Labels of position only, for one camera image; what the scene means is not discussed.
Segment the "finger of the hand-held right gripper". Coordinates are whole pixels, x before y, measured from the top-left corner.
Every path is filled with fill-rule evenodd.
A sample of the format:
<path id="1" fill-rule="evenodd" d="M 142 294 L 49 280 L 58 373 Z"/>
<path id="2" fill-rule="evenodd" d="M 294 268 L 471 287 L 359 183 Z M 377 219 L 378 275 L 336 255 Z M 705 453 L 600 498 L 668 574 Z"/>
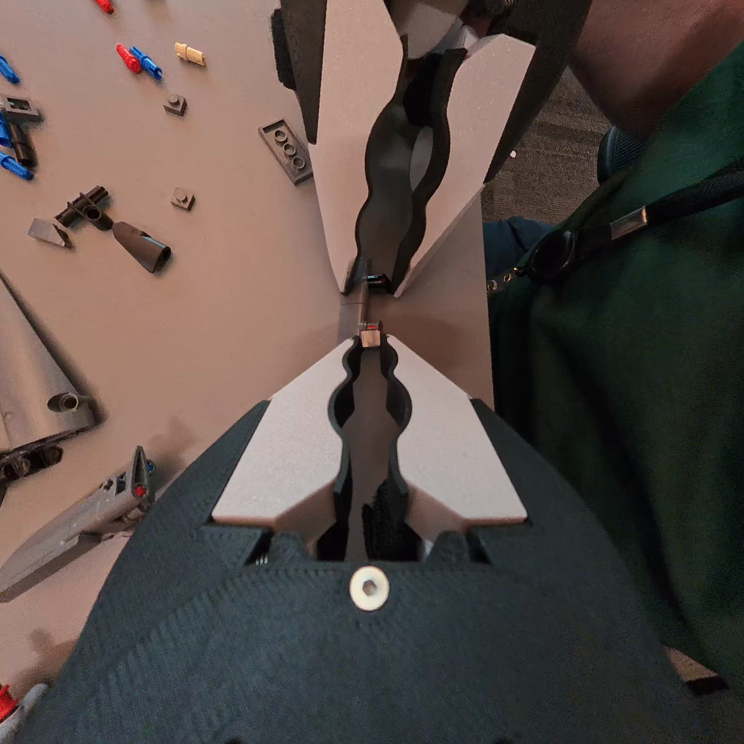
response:
<path id="1" fill-rule="evenodd" d="M 342 294 L 364 252 L 361 220 L 373 199 L 386 115 L 404 61 L 405 44 L 385 2 L 327 2 L 310 156 L 327 253 Z"/>
<path id="2" fill-rule="evenodd" d="M 445 53 L 432 102 L 432 152 L 414 189 L 391 292 L 412 284 L 480 195 L 536 47 L 507 34 Z"/>

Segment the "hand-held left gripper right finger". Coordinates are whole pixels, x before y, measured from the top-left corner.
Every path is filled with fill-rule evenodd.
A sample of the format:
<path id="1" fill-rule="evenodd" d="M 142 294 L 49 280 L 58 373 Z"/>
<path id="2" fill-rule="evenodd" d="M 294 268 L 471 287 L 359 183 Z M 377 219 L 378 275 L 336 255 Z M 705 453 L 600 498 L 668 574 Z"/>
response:
<path id="1" fill-rule="evenodd" d="M 399 426 L 390 465 L 405 524 L 434 543 L 445 532 L 526 522 L 477 401 L 393 335 L 379 353 L 388 411 Z"/>

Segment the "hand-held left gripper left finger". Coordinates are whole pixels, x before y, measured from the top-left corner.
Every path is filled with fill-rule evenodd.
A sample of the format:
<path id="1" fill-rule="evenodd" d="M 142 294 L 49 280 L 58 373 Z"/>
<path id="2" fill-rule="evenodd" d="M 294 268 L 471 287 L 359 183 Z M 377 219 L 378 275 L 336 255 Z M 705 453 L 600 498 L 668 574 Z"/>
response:
<path id="1" fill-rule="evenodd" d="M 353 384 L 360 351 L 359 338 L 342 341 L 269 398 L 212 509 L 216 524 L 298 534 L 309 546 L 338 522 L 348 448 L 332 399 Z"/>

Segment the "person's right forearm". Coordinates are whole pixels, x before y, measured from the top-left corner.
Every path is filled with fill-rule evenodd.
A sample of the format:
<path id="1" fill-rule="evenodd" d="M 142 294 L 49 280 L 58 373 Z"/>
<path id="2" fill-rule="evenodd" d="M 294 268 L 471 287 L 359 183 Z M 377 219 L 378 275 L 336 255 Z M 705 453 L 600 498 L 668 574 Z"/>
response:
<path id="1" fill-rule="evenodd" d="M 646 140 L 742 38 L 742 1 L 594 1 L 570 66 L 611 124 Z"/>

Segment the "dark grey studded lego plate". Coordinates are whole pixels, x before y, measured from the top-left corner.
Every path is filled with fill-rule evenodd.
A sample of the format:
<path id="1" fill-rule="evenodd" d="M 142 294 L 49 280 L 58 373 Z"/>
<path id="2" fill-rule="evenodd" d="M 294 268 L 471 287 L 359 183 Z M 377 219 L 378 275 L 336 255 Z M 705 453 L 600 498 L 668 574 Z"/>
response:
<path id="1" fill-rule="evenodd" d="M 309 151 L 283 119 L 259 127 L 258 133 L 293 185 L 312 178 Z"/>

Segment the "grey lego wing subassembly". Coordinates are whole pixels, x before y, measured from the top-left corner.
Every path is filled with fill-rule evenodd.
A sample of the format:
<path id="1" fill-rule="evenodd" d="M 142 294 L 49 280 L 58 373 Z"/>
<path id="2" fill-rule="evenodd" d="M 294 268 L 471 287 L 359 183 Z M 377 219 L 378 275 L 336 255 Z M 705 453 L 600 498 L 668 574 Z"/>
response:
<path id="1" fill-rule="evenodd" d="M 1 601 L 9 603 L 43 580 L 139 522 L 155 503 L 156 465 L 136 446 L 122 472 L 62 511 L 14 550 L 1 569 Z"/>

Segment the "scattered small lego pieces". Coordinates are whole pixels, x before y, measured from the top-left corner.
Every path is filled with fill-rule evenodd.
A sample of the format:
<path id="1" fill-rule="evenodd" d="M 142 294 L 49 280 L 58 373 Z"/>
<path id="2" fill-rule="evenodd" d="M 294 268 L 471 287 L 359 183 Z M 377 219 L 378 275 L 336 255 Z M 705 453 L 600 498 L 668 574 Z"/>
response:
<path id="1" fill-rule="evenodd" d="M 146 32 L 163 2 L 2 2 L 2 114 L 27 137 L 32 184 L 134 191 L 160 180 L 165 51 Z"/>

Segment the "dark grey lego connector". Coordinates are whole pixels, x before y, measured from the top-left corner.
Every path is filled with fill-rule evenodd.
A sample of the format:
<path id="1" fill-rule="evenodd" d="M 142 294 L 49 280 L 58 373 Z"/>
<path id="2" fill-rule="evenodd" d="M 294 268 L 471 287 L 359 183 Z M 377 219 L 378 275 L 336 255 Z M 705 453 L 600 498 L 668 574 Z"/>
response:
<path id="1" fill-rule="evenodd" d="M 33 450 L 11 452 L 1 457 L 1 501 L 14 483 L 46 470 L 62 460 L 59 446 L 45 445 Z"/>

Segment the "dark cone lego piece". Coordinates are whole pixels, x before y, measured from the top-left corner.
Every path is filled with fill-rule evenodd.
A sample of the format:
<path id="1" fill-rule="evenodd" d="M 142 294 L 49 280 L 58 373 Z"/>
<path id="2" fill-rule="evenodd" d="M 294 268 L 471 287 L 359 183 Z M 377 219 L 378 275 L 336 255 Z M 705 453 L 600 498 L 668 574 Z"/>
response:
<path id="1" fill-rule="evenodd" d="M 172 249 L 143 230 L 124 221 L 113 223 L 113 237 L 150 274 L 161 272 L 172 256 Z"/>

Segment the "long grey lego wing panel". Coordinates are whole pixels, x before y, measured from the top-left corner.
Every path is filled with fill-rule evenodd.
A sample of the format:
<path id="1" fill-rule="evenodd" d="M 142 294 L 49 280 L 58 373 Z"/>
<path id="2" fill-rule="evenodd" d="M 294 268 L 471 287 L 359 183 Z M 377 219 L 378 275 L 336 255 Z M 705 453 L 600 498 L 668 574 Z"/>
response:
<path id="1" fill-rule="evenodd" d="M 2 455 L 62 441 L 97 424 L 95 401 L 65 375 L 2 277 Z"/>

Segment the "black cross lego connector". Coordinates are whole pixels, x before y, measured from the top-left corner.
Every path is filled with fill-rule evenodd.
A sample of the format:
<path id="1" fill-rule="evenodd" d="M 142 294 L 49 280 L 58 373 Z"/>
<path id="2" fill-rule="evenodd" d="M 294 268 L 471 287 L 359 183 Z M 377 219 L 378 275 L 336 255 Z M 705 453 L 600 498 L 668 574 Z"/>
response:
<path id="1" fill-rule="evenodd" d="M 56 216 L 56 222 L 63 228 L 69 228 L 79 220 L 93 225 L 100 231 L 111 231 L 114 226 L 112 218 L 107 214 L 109 191 L 98 185 L 67 202 L 65 208 Z"/>

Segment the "small grey lego slope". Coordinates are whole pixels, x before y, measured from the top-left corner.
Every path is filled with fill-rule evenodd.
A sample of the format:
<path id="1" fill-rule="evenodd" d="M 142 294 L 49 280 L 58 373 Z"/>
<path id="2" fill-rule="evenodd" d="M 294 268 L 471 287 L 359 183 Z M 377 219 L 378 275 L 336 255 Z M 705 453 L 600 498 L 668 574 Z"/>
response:
<path id="1" fill-rule="evenodd" d="M 69 233 L 54 221 L 34 218 L 27 231 L 28 237 L 53 246 L 72 249 Z"/>

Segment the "person's dark blue pants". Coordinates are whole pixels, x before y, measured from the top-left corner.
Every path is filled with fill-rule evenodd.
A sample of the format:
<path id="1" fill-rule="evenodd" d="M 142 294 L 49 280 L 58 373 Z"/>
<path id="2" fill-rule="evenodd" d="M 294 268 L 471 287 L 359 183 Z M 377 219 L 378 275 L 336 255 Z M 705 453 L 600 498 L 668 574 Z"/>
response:
<path id="1" fill-rule="evenodd" d="M 484 222 L 482 226 L 486 278 L 497 280 L 553 230 L 553 225 L 515 216 Z"/>

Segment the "person's green shirt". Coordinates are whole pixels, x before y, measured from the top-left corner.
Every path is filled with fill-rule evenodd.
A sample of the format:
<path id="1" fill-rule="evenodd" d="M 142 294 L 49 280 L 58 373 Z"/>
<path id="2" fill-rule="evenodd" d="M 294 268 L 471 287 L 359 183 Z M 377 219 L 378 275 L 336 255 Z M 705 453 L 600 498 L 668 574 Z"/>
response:
<path id="1" fill-rule="evenodd" d="M 662 643 L 742 699 L 742 199 L 489 303 L 496 410 L 602 522 Z"/>

